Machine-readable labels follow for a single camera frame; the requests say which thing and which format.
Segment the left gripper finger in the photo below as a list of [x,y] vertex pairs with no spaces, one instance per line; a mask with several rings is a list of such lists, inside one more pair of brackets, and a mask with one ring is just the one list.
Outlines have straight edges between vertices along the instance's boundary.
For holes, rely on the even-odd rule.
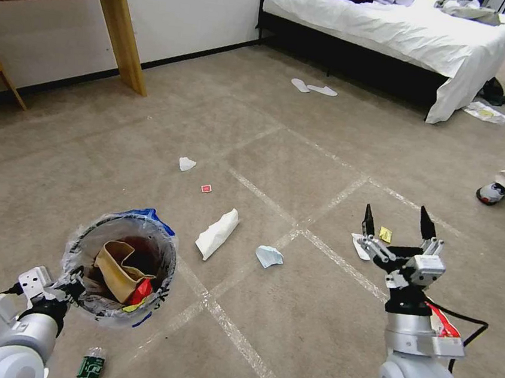
[[70,293],[69,283],[54,283],[45,288],[46,300],[55,300],[61,303],[70,303],[71,293]]
[[68,295],[73,302],[79,302],[80,297],[85,293],[84,270],[74,269],[69,276]]

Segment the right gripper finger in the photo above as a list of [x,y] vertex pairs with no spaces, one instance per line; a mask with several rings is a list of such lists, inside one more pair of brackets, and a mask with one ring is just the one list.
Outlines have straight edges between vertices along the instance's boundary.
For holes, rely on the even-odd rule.
[[437,238],[434,222],[430,218],[425,206],[421,206],[420,216],[422,237],[420,248],[422,249],[422,254],[438,256],[443,251],[444,241]]
[[378,257],[383,263],[396,261],[396,255],[392,253],[386,244],[375,235],[375,224],[371,205],[368,203],[362,221],[362,236],[358,238],[358,244],[362,250],[373,260]]

